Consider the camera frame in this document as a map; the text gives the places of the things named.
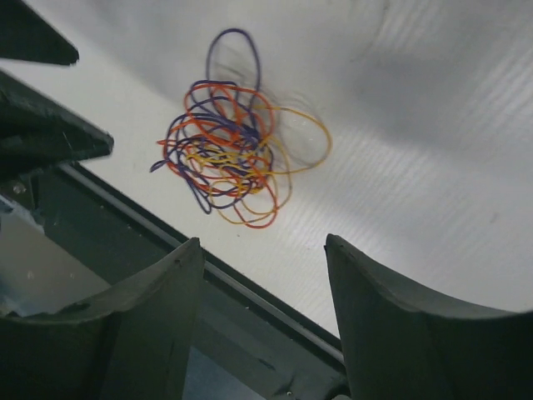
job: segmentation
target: purple wire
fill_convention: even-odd
[[[217,129],[220,129],[220,128],[230,129],[233,132],[239,132],[240,136],[242,137],[242,148],[241,148],[240,154],[243,154],[245,150],[250,151],[250,149],[252,149],[252,151],[255,151],[255,152],[268,151],[269,158],[267,159],[270,160],[269,165],[267,166],[268,171],[272,170],[272,166],[274,162],[274,155],[269,147],[264,147],[263,149],[258,148],[261,142],[261,133],[257,130],[257,119],[254,116],[254,113],[252,111],[253,103],[256,98],[255,93],[251,96],[248,104],[245,105],[239,101],[240,92],[236,91],[234,101],[235,103],[237,103],[237,106],[247,116],[247,118],[244,118],[244,119],[245,120],[249,119],[250,121],[250,124],[246,124],[242,122],[240,126],[237,125],[232,120],[226,118],[217,106],[217,102],[223,102],[223,101],[229,102],[230,101],[229,98],[225,96],[214,96],[211,88],[208,88],[208,98],[206,100],[198,101],[194,95],[194,88],[199,85],[203,85],[203,84],[218,84],[218,85],[225,85],[225,86],[233,86],[237,88],[237,84],[233,81],[211,80],[211,62],[212,62],[213,50],[215,46],[218,44],[218,42],[220,41],[220,39],[230,33],[241,34],[247,40],[247,43],[252,51],[252,55],[254,57],[255,64],[256,64],[256,81],[255,81],[254,89],[256,92],[259,92],[259,89],[261,88],[261,63],[259,61],[259,54],[257,52],[255,43],[252,40],[252,37],[246,31],[240,28],[234,27],[234,28],[225,29],[213,39],[211,45],[209,46],[209,50],[207,51],[206,79],[196,81],[191,85],[192,106],[189,108],[189,114],[183,113],[179,117],[175,118],[171,122],[167,130],[166,141],[168,143],[169,140],[174,140],[175,141],[174,144],[171,147],[166,145],[167,155],[162,160],[155,162],[150,168],[150,172],[152,173],[158,170],[159,168],[161,168],[162,166],[167,165],[168,163],[174,165],[177,171],[183,177],[183,179],[185,179],[185,181],[187,182],[187,185],[191,189],[192,194],[197,200],[200,208],[206,214],[210,214],[213,208],[225,209],[225,208],[230,208],[230,207],[235,206],[253,188],[257,187],[257,182],[255,182],[253,179],[250,179],[250,178],[245,180],[242,184],[246,188],[246,191],[244,193],[239,194],[237,192],[237,188],[232,187],[230,189],[227,189],[226,191],[214,192],[212,194],[213,198],[220,198],[223,196],[232,196],[231,197],[232,200],[226,204],[216,205],[213,201],[211,201],[209,193],[202,191],[199,187],[195,185],[195,181],[197,182],[200,181],[205,186],[209,186],[209,182],[200,173],[196,172],[195,170],[187,166],[187,163],[186,163],[187,154],[186,154],[185,148],[187,148],[191,144],[199,144],[200,146],[196,146],[197,152],[205,158],[216,156],[217,152],[201,146],[202,144],[204,145],[207,144],[207,140],[204,137],[190,137],[187,134],[186,127],[181,127],[175,132],[172,131],[172,129],[176,125],[183,123],[183,121],[187,117],[189,117],[189,115],[192,115],[198,121],[215,123],[216,125],[214,127],[211,127],[208,130],[209,133],[215,132]],[[211,147],[216,147],[221,152],[224,152],[224,148],[222,146],[218,146],[212,142],[209,142],[209,144]],[[224,166],[225,161],[223,157],[221,156],[221,159],[219,161],[210,161],[210,164],[214,166]],[[250,165],[251,163],[249,161],[246,161],[246,162],[240,161],[239,167],[242,169],[246,169],[247,168],[246,164]],[[224,166],[224,168],[226,171],[240,175],[241,177],[244,177],[248,173],[248,172],[242,171],[240,168],[237,168],[237,167],[226,165]]]

